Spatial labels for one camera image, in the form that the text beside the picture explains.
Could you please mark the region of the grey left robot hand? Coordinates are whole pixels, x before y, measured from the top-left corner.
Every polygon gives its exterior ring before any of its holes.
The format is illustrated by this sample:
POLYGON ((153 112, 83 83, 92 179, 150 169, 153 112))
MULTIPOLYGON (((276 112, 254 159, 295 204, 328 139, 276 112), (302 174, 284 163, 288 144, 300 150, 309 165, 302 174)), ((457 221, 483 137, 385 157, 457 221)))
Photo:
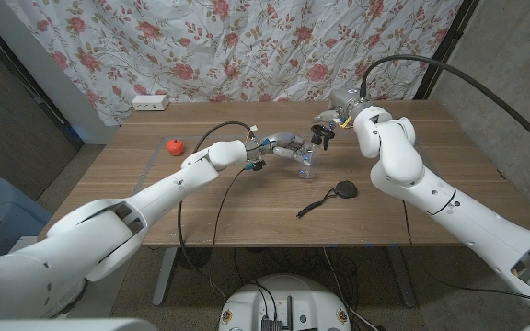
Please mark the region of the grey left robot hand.
POLYGON ((282 158, 311 166, 314 148, 311 143, 291 132, 277 132, 263 139, 252 139, 245 144, 247 160, 257 163, 266 154, 275 154, 282 158))

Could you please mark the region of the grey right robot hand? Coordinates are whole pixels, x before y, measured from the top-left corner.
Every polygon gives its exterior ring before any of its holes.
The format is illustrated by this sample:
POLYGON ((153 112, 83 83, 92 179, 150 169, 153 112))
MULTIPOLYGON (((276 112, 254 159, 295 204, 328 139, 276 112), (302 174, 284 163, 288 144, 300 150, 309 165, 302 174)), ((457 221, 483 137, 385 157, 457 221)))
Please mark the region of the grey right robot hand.
POLYGON ((371 103, 360 96, 358 88, 332 90, 328 99, 328 110, 313 118, 314 123, 331 123, 346 128, 371 103))

